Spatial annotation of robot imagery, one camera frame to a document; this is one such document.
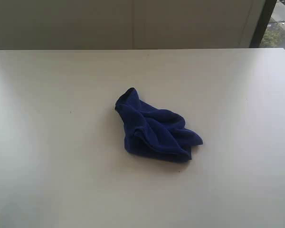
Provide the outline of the dark window frame post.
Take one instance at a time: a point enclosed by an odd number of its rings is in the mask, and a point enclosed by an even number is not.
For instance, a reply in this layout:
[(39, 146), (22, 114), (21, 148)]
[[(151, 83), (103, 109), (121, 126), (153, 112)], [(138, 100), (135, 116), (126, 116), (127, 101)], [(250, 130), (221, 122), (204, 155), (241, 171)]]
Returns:
[(252, 36), (249, 48), (258, 48), (265, 34), (267, 25), (276, 6), (277, 0), (266, 0), (258, 19), (256, 29)]

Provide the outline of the blue microfibre cloth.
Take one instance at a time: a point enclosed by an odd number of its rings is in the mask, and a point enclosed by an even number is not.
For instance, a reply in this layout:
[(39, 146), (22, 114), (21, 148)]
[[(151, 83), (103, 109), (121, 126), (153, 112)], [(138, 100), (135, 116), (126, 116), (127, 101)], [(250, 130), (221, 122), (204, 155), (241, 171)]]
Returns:
[(203, 144), (198, 134), (185, 127), (182, 116), (145, 103), (133, 87), (118, 98), (115, 110), (124, 124), (124, 147), (128, 153), (188, 162), (192, 159), (192, 147)]

